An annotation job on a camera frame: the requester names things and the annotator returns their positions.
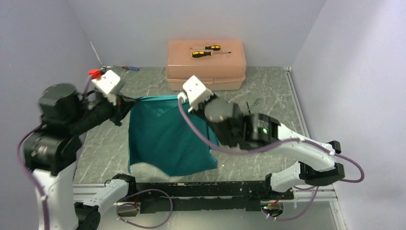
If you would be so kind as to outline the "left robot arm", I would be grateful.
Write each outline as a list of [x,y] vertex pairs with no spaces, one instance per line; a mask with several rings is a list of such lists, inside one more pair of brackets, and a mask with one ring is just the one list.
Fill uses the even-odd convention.
[[132,201],[138,188],[133,176],[118,174],[94,196],[76,202],[73,179],[82,147],[80,136],[109,120],[120,126],[135,99],[116,95],[90,103],[69,83],[52,85],[39,99],[41,123],[23,138],[18,151],[36,189],[41,230],[95,230],[102,215],[123,198]]

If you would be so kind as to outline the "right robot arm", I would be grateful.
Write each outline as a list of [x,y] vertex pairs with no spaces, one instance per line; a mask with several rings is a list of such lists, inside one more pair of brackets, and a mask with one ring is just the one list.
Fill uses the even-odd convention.
[[188,113],[199,117],[214,132],[218,143],[204,137],[190,124],[193,132],[215,150],[233,155],[276,153],[295,159],[289,168],[271,174],[264,185],[270,199],[297,186],[327,186],[345,178],[344,166],[334,160],[340,153],[336,143],[321,143],[300,135],[270,116],[244,113],[236,103],[212,95],[190,101]]

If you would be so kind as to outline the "teal cloth napkin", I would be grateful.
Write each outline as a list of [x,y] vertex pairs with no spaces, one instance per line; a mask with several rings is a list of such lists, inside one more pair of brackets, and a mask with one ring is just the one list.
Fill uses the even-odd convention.
[[175,95],[136,99],[128,128],[128,166],[147,163],[168,176],[186,176],[216,169],[217,159],[192,131]]

